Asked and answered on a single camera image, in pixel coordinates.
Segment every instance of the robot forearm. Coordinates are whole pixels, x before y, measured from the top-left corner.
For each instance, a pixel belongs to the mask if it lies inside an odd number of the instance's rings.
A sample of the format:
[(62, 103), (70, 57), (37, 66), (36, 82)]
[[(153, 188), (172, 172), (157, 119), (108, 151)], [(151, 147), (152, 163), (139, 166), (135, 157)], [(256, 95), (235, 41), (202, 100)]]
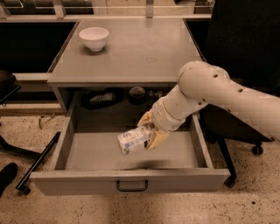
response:
[(182, 66), (178, 85), (154, 103), (150, 112), (158, 129), (174, 131), (208, 103), (225, 109), (272, 141), (280, 140), (280, 99), (239, 85), (224, 69), (205, 62)]

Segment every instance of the open drawer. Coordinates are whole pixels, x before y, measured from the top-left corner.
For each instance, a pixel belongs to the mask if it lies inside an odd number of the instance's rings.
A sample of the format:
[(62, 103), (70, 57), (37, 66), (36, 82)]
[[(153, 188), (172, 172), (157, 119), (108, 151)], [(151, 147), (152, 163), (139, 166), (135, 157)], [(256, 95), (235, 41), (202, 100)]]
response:
[(86, 110), (80, 98), (76, 92), (50, 170), (31, 174), (45, 195), (209, 192), (229, 177), (227, 169), (213, 168), (196, 115), (157, 149), (124, 156), (117, 136), (135, 128), (152, 102), (132, 105), (125, 98)]

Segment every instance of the metal post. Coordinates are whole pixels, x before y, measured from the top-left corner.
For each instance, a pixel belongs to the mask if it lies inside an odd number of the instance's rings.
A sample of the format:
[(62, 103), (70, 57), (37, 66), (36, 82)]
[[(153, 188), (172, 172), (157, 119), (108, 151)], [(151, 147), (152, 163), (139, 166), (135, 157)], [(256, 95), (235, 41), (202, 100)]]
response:
[(1, 18), (7, 18), (9, 15), (10, 15), (10, 12), (4, 6), (3, 1), (0, 0), (0, 19)]
[(153, 18), (154, 16), (154, 0), (146, 0), (146, 17)]
[(52, 0), (52, 2), (53, 2), (53, 7), (54, 7), (56, 17), (64, 18), (66, 12), (63, 8), (62, 2), (60, 0)]

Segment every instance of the gray tabletop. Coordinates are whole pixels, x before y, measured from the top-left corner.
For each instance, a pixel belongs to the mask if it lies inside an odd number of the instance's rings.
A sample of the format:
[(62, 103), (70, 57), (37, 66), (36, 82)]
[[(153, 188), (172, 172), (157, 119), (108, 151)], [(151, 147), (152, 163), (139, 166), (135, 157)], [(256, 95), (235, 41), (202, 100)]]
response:
[[(108, 29), (108, 43), (89, 51), (79, 32)], [(52, 73), (49, 84), (176, 82), (179, 69), (201, 57), (182, 18), (97, 18), (81, 20)]]

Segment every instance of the speckled floor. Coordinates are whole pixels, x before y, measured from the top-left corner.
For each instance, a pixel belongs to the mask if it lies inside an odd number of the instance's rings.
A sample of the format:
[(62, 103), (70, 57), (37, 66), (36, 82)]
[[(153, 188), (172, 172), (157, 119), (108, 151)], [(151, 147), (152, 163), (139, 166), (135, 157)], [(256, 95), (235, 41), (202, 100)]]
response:
[[(0, 135), (9, 143), (42, 151), (61, 130), (63, 116), (1, 117)], [(30, 194), (15, 189), (32, 160), (0, 150), (1, 169), (18, 165), (16, 179), (0, 198), (0, 223), (280, 223), (280, 146), (265, 143), (254, 156), (251, 145), (227, 141), (238, 179), (232, 189), (211, 193), (143, 194), (122, 196), (45, 196), (30, 183)], [(208, 145), (215, 166), (223, 166), (216, 144)], [(39, 167), (47, 170), (52, 154)]]

